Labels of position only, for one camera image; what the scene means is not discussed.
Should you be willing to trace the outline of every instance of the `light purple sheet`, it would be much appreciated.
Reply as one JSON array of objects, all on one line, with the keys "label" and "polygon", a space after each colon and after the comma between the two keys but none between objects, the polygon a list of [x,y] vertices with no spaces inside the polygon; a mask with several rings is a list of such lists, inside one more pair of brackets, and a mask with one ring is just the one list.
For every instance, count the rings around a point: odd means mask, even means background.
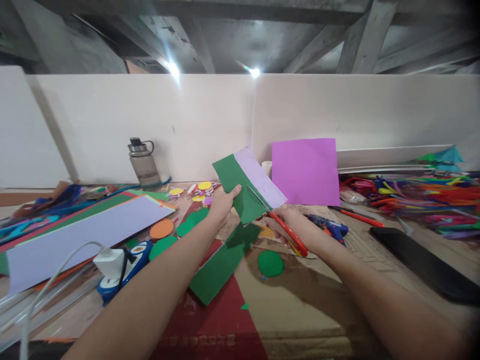
[{"label": "light purple sheet", "polygon": [[271,179],[287,204],[340,206],[334,138],[273,142]]},{"label": "light purple sheet", "polygon": [[233,154],[236,162],[240,165],[246,177],[251,181],[253,186],[263,196],[268,205],[272,209],[278,208],[285,204],[287,198],[278,187],[270,180],[264,169],[260,166],[255,158],[254,153],[248,147]]},{"label": "light purple sheet", "polygon": [[[112,247],[145,229],[174,210],[148,195],[139,196],[72,225],[53,231],[6,252],[10,274],[9,294],[18,294],[49,279],[65,259],[82,244],[97,241]],[[98,254],[99,247],[85,246],[64,270]]]}]

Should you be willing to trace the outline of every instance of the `light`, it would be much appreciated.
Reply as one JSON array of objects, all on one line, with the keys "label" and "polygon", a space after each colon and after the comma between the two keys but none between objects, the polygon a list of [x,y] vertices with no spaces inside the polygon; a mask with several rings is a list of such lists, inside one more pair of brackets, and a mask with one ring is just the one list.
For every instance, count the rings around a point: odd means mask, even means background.
[{"label": "light", "polygon": [[178,79],[180,77],[180,71],[177,65],[175,65],[174,62],[169,62],[168,63],[168,70],[170,71],[170,74],[175,78]]},{"label": "light", "polygon": [[249,68],[248,71],[250,72],[250,74],[253,76],[254,79],[260,76],[260,70],[257,67],[254,69]]}]

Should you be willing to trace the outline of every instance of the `smartphone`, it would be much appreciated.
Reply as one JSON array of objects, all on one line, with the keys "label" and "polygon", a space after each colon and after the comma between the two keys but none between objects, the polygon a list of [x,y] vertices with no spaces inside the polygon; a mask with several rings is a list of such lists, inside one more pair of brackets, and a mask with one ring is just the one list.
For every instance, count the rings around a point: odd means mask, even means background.
[{"label": "smartphone", "polygon": [[480,286],[394,227],[371,227],[370,233],[443,298],[480,305]]}]

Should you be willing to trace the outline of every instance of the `blue glue gun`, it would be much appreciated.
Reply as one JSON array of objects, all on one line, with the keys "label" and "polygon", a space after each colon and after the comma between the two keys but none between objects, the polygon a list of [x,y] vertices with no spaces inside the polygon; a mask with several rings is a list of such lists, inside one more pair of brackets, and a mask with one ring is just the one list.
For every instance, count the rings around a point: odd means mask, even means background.
[{"label": "blue glue gun", "polygon": [[347,247],[347,244],[345,243],[345,240],[344,240],[344,236],[347,235],[349,232],[349,227],[347,225],[339,224],[325,217],[321,217],[314,214],[310,214],[307,217],[312,223],[314,223],[318,227],[327,229],[330,232],[330,235],[335,240],[337,240],[344,247]]}]

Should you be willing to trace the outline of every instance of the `scissor blade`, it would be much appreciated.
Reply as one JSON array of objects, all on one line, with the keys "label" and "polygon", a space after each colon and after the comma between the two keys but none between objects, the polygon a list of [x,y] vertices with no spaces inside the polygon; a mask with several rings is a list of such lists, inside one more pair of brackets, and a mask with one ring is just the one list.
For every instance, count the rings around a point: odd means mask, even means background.
[{"label": "scissor blade", "polygon": [[250,189],[250,191],[253,193],[253,195],[256,196],[256,198],[261,202],[263,207],[266,209],[267,213],[269,213],[270,212],[269,207],[267,205],[265,205],[264,201],[260,198],[260,196],[258,196],[257,193],[250,186],[247,185],[246,187]]}]

